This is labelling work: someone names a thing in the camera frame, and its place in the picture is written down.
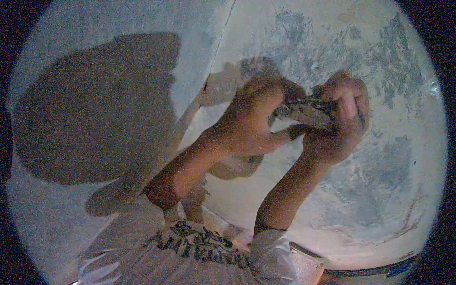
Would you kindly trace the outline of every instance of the fish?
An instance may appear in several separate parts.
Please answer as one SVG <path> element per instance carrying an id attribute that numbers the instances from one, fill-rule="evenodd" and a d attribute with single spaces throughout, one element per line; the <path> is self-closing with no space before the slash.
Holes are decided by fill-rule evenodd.
<path id="1" fill-rule="evenodd" d="M 300 92 L 296 88 L 287 88 L 284 93 Z M 282 121 L 297 121 L 316 130 L 327 130 L 336 132 L 337 126 L 334 114 L 337 111 L 338 104 L 335 102 L 324 101 L 321 96 L 324 92 L 322 85 L 312 88 L 312 95 L 299 98 L 299 96 L 287 96 L 299 98 L 295 100 L 283 101 L 271 114 L 269 121 L 278 118 Z"/>

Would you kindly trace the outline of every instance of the skin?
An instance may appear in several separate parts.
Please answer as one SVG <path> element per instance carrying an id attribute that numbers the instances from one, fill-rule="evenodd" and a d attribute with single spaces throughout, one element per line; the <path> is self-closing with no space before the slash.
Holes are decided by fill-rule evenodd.
<path id="1" fill-rule="evenodd" d="M 328 169 L 346 159 L 365 133 L 356 105 L 366 126 L 369 120 L 366 86 L 361 80 L 350 78 L 347 72 L 339 71 L 323 85 L 322 96 L 324 100 L 339 102 L 339 110 L 334 114 L 336 134 L 301 126 L 272 133 L 267 119 L 284 100 L 284 87 L 293 85 L 280 77 L 254 78 L 246 83 L 222 118 L 145 187 L 149 200 L 166 211 L 182 200 L 218 161 L 234 155 L 271 153 L 305 133 L 302 155 L 258 209 L 254 234 L 267 229 L 288 229 L 299 206 Z"/>

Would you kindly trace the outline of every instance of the hand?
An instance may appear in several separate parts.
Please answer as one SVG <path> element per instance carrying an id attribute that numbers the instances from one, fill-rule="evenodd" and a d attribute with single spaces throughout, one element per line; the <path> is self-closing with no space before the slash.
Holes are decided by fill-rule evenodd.
<path id="1" fill-rule="evenodd" d="M 314 160 L 328 166 L 348 158 L 361 141 L 369 124 L 367 88 L 359 79 L 350 78 L 346 71 L 335 73 L 323 85 L 322 99 L 338 101 L 334 116 L 337 132 L 306 132 L 300 160 Z"/>
<path id="2" fill-rule="evenodd" d="M 284 100 L 280 77 L 253 78 L 234 96 L 225 114 L 203 136 L 225 155 L 262 155 L 290 141 L 288 130 L 272 133 L 268 117 Z"/>

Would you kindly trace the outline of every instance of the shirtless man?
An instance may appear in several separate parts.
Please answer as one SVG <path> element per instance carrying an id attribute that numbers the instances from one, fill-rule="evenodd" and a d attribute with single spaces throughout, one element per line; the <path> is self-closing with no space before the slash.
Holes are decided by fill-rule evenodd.
<path id="1" fill-rule="evenodd" d="M 282 84 L 254 78 L 243 86 L 222 118 L 145 187 L 149 201 L 168 210 L 216 162 L 267 154 L 295 137 L 296 127 L 271 133 L 267 124 L 283 101 Z M 80 284 L 298 284 L 286 231 L 328 169 L 354 151 L 369 120 L 366 86 L 347 72 L 324 84 L 323 98 L 338 101 L 337 133 L 305 133 L 302 155 L 258 209 L 251 254 L 200 223 L 161 229 L 139 210 L 119 215 L 81 255 Z"/>

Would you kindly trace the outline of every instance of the man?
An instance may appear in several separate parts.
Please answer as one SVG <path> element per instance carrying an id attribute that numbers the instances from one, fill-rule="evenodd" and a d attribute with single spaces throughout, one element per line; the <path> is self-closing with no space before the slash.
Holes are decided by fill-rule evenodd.
<path id="1" fill-rule="evenodd" d="M 149 201 L 174 207 L 220 160 L 273 152 L 296 127 L 271 133 L 267 118 L 283 101 L 282 77 L 254 78 L 234 96 L 222 118 L 146 186 Z M 327 170 L 346 159 L 368 126 L 364 83 L 347 72 L 324 85 L 323 99 L 338 101 L 336 134 L 307 131 L 300 158 L 269 192 L 257 212 L 251 254 L 202 224 L 178 221 L 160 229 L 143 210 L 120 215 L 82 254 L 81 283 L 89 284 L 297 284 L 285 233 L 299 206 Z"/>

